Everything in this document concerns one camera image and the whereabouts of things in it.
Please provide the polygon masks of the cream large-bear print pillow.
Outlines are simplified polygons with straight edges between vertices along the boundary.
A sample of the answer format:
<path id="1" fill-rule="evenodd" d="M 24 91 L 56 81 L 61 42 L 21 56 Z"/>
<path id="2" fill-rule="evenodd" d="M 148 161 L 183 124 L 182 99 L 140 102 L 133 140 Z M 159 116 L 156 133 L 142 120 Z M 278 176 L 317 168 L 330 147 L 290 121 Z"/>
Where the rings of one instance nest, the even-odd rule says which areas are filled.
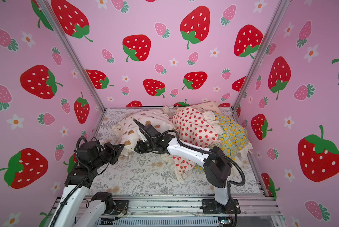
<path id="1" fill-rule="evenodd" d="M 135 120 L 144 126 L 152 125 L 160 133 L 174 129 L 169 116 L 162 110 L 149 110 L 126 116 L 112 126 L 112 130 L 118 138 L 117 142 L 125 145 L 121 152 L 121 155 L 125 157 L 128 157 L 134 151 L 138 141 L 145 139 L 139 131 L 139 126 L 134 122 Z"/>

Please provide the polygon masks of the strawberry print pillow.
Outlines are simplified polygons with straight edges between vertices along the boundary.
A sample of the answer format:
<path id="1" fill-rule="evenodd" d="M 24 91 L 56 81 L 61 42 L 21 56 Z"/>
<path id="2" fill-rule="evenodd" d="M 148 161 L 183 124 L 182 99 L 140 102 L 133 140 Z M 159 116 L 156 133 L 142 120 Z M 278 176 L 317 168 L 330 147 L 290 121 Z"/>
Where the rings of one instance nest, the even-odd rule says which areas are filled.
<path id="1" fill-rule="evenodd" d="M 213 148 L 220 145 L 219 135 L 223 132 L 216 120 L 214 111 L 204 111 L 195 107 L 184 107 L 171 117 L 174 129 L 179 138 L 190 145 Z M 171 169 L 179 181 L 185 180 L 196 163 L 188 158 L 173 156 L 174 164 Z"/>

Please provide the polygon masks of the cream bear print pillow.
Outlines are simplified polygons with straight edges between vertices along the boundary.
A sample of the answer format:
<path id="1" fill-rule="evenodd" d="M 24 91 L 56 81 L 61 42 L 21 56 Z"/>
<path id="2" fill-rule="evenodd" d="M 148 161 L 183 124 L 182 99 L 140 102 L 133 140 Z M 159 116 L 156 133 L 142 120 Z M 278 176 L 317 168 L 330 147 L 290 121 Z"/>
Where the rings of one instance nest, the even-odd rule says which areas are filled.
<path id="1" fill-rule="evenodd" d="M 182 111 L 183 109 L 186 108 L 193 108 L 196 109 L 200 112 L 205 112 L 205 111 L 215 111 L 219 114 L 222 114 L 222 111 L 219 108 L 220 103 L 217 101 L 209 101 L 209 102 L 205 102 L 205 103 L 201 103 L 201 104 L 197 104 L 197 105 L 192 105 L 192 106 L 186 106 L 186 107 L 178 107 L 175 109 L 175 113 L 179 113 L 180 111 Z"/>

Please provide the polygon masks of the lemon print pillow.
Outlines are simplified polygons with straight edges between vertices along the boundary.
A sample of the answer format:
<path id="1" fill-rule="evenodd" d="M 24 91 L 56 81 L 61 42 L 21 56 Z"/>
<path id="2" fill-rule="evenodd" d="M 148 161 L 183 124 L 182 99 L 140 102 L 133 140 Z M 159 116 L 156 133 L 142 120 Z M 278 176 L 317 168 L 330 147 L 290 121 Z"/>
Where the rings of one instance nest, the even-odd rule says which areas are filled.
<path id="1" fill-rule="evenodd" d="M 233 159 L 240 167 L 248 169 L 250 164 L 247 154 L 253 149 L 248 139 L 247 130 L 236 123 L 232 117 L 224 116 L 216 111 L 206 111 L 203 113 L 204 119 L 215 130 L 215 140 L 204 143 L 205 148 L 215 146 L 221 148 L 222 152 Z"/>

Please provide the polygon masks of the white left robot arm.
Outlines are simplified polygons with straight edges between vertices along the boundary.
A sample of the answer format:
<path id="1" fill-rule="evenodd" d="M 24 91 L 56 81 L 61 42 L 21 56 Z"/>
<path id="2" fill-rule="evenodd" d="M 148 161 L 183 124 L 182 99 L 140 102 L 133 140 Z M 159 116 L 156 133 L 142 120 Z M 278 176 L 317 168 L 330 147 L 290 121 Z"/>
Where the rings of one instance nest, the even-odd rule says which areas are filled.
<path id="1" fill-rule="evenodd" d="M 75 221 L 79 207 L 102 166 L 113 165 L 124 149 L 124 144 L 110 142 L 101 145 L 98 140 L 87 141 L 80 137 L 76 143 L 74 157 L 77 162 L 68 174 L 60 203 L 50 220 L 50 227 L 92 227 L 102 215 L 113 215 L 115 221 L 127 214 L 128 201 L 113 200 L 112 193 L 96 193 L 84 215 Z"/>

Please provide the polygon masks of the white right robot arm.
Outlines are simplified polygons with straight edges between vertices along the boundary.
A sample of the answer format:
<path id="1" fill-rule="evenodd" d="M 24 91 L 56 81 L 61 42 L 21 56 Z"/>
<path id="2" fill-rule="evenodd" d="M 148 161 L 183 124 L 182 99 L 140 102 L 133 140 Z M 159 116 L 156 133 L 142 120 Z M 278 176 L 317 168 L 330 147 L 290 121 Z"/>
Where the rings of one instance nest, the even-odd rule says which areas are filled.
<path id="1" fill-rule="evenodd" d="M 198 164 L 203 168 L 207 181 L 214 186 L 215 201 L 223 206 L 227 205 L 231 198 L 228 177 L 236 163 L 225 156 L 219 147 L 197 147 L 181 141 L 176 130 L 160 133 L 150 124 L 143 125 L 135 119 L 134 122 L 139 127 L 142 138 L 137 142 L 135 152 L 170 154 Z"/>

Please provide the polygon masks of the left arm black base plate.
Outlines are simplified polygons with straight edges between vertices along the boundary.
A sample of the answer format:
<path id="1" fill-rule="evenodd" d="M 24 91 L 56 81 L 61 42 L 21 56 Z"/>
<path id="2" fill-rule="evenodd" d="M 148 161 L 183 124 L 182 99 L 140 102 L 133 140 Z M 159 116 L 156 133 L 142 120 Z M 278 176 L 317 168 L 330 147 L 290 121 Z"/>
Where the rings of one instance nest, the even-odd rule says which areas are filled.
<path id="1" fill-rule="evenodd" d="M 99 215 L 119 215 L 121 212 L 126 214 L 129 206 L 129 200 L 100 201 L 94 200 L 89 203 L 89 213 Z"/>

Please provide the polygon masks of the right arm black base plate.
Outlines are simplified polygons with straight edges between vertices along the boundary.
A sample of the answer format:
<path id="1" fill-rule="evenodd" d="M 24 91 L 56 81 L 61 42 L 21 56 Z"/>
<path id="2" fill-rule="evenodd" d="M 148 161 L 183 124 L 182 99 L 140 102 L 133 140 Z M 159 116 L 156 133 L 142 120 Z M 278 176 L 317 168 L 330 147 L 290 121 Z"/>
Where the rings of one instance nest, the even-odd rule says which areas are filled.
<path id="1" fill-rule="evenodd" d="M 240 214 L 240 206 L 238 200 L 229 199 L 228 202 L 223 205 L 214 199 L 203 199 L 200 207 L 204 214 Z"/>

